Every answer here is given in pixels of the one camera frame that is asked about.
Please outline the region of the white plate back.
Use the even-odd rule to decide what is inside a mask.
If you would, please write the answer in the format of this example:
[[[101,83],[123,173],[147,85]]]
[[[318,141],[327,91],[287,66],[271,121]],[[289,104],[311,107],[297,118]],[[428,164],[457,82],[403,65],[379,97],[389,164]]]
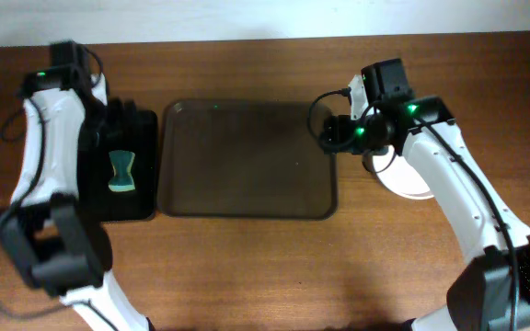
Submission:
[[[409,200],[429,200],[433,194],[419,173],[396,154],[392,147],[384,155],[371,158],[372,172],[391,192]]]

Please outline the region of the green yellow sponge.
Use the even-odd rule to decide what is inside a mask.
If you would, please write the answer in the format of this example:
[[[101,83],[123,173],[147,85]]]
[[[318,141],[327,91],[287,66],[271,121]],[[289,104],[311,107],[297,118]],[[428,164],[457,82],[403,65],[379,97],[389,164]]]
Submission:
[[[113,176],[109,180],[108,187],[112,192],[122,193],[135,190],[132,176],[132,166],[135,153],[124,150],[109,152],[109,159],[113,169]]]

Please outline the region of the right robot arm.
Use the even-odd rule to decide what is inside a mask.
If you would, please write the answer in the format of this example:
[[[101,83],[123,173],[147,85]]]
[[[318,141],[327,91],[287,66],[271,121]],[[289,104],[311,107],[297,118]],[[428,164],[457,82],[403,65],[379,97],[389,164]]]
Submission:
[[[377,100],[357,120],[326,118],[317,138],[332,154],[392,146],[427,184],[455,233],[467,265],[445,306],[403,329],[530,327],[530,227],[490,184],[439,97]]]

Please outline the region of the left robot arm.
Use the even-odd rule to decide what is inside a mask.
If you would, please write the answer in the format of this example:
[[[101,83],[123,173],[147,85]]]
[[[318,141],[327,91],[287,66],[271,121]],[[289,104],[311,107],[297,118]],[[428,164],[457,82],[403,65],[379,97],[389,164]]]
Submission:
[[[104,88],[77,64],[25,76],[28,131],[0,244],[28,287],[59,300],[56,311],[73,309],[93,330],[151,330],[113,274],[109,236],[78,204],[79,136],[86,117],[107,106],[95,95]]]

